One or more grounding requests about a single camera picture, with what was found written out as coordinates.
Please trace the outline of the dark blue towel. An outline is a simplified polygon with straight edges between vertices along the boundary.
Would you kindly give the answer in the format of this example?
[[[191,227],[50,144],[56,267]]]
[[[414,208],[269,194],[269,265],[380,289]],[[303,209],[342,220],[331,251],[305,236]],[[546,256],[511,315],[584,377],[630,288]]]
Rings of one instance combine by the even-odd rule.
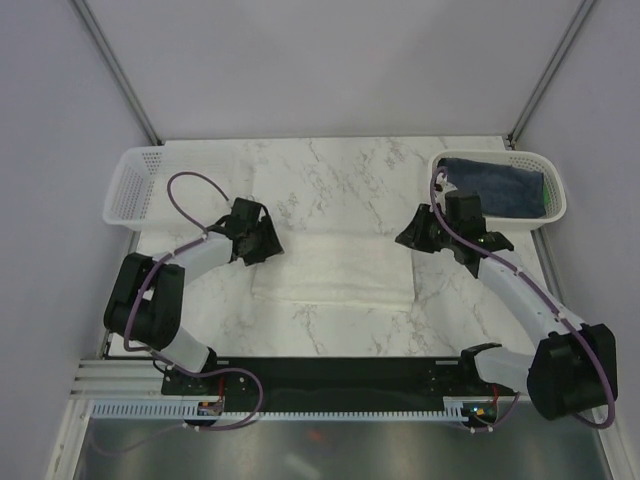
[[[477,194],[485,215],[536,219],[545,215],[543,174],[505,164],[444,158],[439,167],[464,194]]]

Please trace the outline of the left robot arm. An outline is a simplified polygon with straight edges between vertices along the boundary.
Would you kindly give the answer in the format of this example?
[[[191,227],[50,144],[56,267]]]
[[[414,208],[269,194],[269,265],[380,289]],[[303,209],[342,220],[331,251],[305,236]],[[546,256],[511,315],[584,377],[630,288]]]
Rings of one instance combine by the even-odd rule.
[[[122,337],[127,351],[149,352],[183,372],[195,393],[210,393],[219,380],[216,353],[181,326],[185,287],[235,261],[249,267],[283,252],[267,207],[237,198],[231,212],[196,239],[154,256],[127,255],[106,306],[104,326]]]

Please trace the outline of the white towel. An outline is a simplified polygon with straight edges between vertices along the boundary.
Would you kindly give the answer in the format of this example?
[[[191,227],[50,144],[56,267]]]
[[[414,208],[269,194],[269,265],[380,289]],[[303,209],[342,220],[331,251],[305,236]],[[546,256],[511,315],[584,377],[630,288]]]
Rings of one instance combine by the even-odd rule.
[[[288,232],[284,252],[256,268],[252,293],[278,302],[408,312],[412,256],[388,237]]]

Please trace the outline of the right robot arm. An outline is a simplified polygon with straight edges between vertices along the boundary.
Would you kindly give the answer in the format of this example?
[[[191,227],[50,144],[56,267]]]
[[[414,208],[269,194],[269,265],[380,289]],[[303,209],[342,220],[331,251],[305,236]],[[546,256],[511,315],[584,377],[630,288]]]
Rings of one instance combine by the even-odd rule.
[[[618,395],[613,332],[586,323],[533,278],[507,237],[487,229],[477,195],[451,192],[444,200],[420,204],[396,243],[429,254],[451,251],[501,300],[535,347],[532,355],[499,344],[467,348],[456,372],[458,385],[469,394],[491,384],[525,394],[546,420],[580,418],[606,407],[598,426],[609,427]]]

